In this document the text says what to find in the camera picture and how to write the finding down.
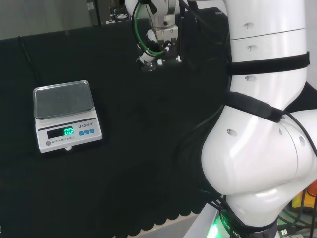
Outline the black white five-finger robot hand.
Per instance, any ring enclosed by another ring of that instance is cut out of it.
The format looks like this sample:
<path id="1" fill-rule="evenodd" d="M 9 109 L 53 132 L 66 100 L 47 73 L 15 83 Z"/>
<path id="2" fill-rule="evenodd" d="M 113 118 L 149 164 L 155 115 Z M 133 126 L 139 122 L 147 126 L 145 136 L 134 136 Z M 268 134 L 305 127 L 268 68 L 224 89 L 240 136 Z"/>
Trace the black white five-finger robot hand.
<path id="1" fill-rule="evenodd" d="M 137 63 L 141 71 L 151 72 L 181 63 L 178 35 L 176 25 L 148 30 L 145 38 L 139 43 L 140 55 Z"/>

